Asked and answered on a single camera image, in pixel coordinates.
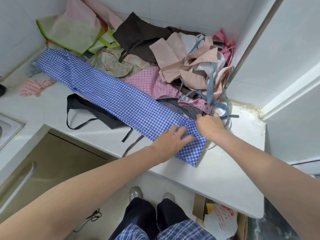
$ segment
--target stainless steel sink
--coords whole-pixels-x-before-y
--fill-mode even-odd
[[[18,133],[25,124],[0,113],[0,150]]]

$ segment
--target blue plaid fabric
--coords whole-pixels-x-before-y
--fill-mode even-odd
[[[157,240],[216,240],[209,232],[193,220],[185,220],[170,226],[157,236]],[[115,240],[149,240],[147,234],[137,225],[127,226]]]
[[[174,113],[144,92],[86,64],[66,50],[47,49],[36,65],[151,141],[172,125],[185,126],[188,135],[193,135],[195,140],[183,147],[176,157],[196,165],[206,139],[198,132],[195,120]]]

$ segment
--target cabinet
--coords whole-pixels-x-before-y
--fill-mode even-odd
[[[0,187],[0,207],[23,186],[0,213],[0,223],[28,205],[47,190],[78,174],[109,162],[86,149],[52,134],[36,145]]]

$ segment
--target hand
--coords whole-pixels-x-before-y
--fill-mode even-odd
[[[151,144],[151,148],[154,153],[159,155],[160,162],[163,163],[168,161],[171,157],[176,155],[185,145],[194,140],[192,135],[188,135],[181,139],[183,135],[187,133],[186,127],[181,127],[174,125],[170,130],[163,132],[157,140]]]
[[[198,114],[195,124],[197,125],[199,133],[214,143],[216,143],[216,135],[226,131],[218,113],[214,113],[213,116],[202,116],[201,114]]]

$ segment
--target shoe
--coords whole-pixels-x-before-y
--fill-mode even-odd
[[[138,186],[134,186],[134,187],[132,187],[130,189],[129,201],[131,202],[136,197],[142,199],[142,192],[141,192],[141,189]]]
[[[162,199],[169,199],[169,200],[171,200],[172,202],[175,203],[174,195],[171,194],[171,193],[164,193],[164,195],[162,196]]]

